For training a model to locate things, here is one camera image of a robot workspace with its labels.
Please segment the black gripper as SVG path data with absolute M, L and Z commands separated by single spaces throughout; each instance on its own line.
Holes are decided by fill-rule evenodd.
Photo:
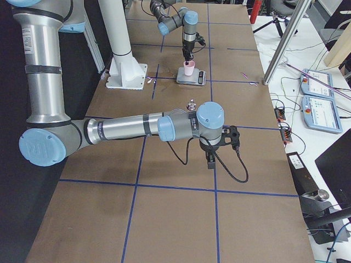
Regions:
M 183 40 L 183 47 L 182 47 L 182 51 L 183 51 L 183 57 L 185 59 L 185 65 L 192 65 L 193 62 L 193 49 L 194 49 L 194 41 L 186 41 Z
M 215 169 L 216 168 L 216 157 L 215 153 L 219 149 L 218 145 L 212 145 L 210 141 L 201 136 L 199 139 L 200 147 L 202 150 L 205 151 L 207 157 L 207 167 L 208 169 Z

